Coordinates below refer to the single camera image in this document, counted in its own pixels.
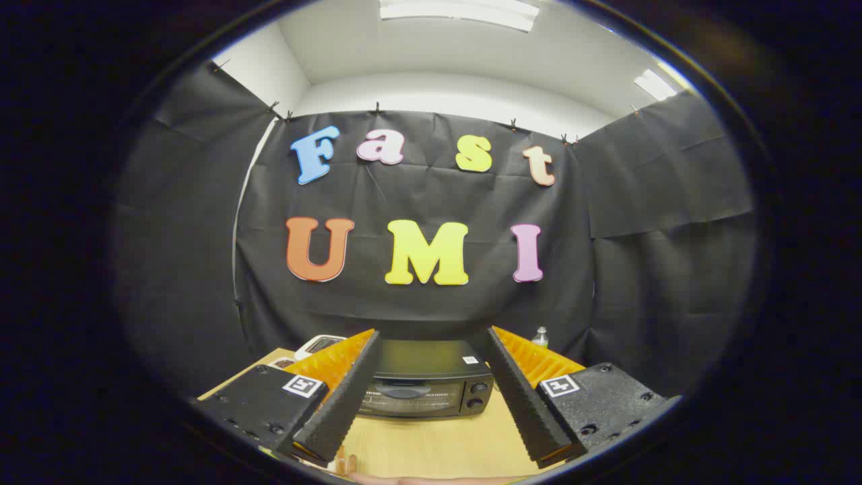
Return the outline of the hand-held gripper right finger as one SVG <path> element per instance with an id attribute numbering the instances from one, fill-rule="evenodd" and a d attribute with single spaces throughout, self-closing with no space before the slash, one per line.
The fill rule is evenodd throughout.
<path id="1" fill-rule="evenodd" d="M 505 329 L 486 331 L 486 361 L 538 467 L 606 451 L 677 405 L 615 363 L 584 366 Z"/>

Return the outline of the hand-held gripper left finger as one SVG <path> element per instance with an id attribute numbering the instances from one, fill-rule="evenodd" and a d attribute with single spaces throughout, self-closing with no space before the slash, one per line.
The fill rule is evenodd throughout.
<path id="1" fill-rule="evenodd" d="M 367 329 L 289 366 L 253 366 L 193 405 L 274 457 L 325 467 L 354 423 L 380 355 L 380 333 Z"/>

